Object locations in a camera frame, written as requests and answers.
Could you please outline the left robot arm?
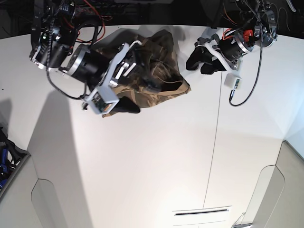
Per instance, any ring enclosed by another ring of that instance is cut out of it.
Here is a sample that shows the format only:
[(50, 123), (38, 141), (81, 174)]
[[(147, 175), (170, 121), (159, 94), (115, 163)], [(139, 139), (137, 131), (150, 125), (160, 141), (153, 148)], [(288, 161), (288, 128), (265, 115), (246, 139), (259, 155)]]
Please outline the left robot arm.
[(186, 70), (200, 69), (202, 74), (215, 72), (237, 72), (243, 56), (255, 47), (260, 50), (277, 41), (279, 18), (283, 8), (275, 4), (257, 0), (239, 0), (239, 22), (220, 35), (218, 31), (207, 28), (194, 44), (194, 50), (186, 61)]

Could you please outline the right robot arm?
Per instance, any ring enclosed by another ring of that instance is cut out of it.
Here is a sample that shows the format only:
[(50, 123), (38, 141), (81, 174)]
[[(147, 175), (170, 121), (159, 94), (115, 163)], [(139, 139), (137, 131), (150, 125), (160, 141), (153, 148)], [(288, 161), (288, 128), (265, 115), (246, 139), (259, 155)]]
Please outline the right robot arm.
[(143, 57), (143, 42), (135, 40), (118, 46), (111, 57), (93, 49), (104, 28), (100, 15), (77, 16), (72, 0), (37, 0), (31, 28), (30, 60), (38, 68), (68, 75), (85, 86), (78, 97), (82, 108), (95, 114), (111, 111), (137, 114), (139, 106), (114, 89), (136, 81), (145, 89), (158, 93), (161, 85), (151, 75)]

